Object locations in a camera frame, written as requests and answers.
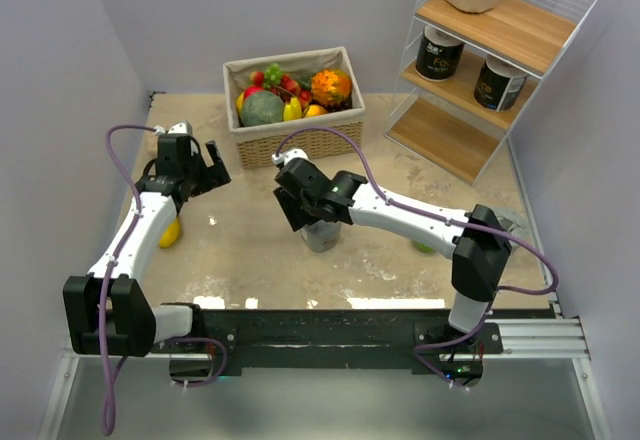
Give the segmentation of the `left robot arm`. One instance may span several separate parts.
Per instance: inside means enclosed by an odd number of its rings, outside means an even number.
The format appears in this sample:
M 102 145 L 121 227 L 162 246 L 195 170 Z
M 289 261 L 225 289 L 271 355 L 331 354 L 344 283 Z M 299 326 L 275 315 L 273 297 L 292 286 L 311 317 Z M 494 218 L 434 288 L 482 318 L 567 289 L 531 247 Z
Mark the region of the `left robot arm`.
M 189 123 L 159 130 L 156 157 L 133 183 L 129 210 L 106 252 L 85 275 L 69 277 L 63 287 L 75 353 L 143 357 L 170 339 L 185 352 L 205 345 L 207 328 L 197 321 L 195 306 L 151 307 L 141 282 L 184 204 L 230 180 L 216 144 L 199 144 Z

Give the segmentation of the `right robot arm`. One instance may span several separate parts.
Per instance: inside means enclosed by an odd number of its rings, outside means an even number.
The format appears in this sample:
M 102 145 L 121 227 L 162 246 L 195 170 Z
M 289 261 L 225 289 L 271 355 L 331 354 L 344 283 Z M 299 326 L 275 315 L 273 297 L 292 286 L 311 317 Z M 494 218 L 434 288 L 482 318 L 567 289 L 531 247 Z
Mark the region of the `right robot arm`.
M 377 191 L 371 180 L 348 171 L 328 178 L 299 149 L 274 154 L 272 162 L 278 168 L 274 195 L 294 231 L 320 222 L 371 227 L 423 244 L 451 260 L 455 295 L 446 342 L 459 353 L 480 342 L 477 324 L 495 298 L 511 254 L 493 210 L 482 205 L 470 212 L 441 208 Z

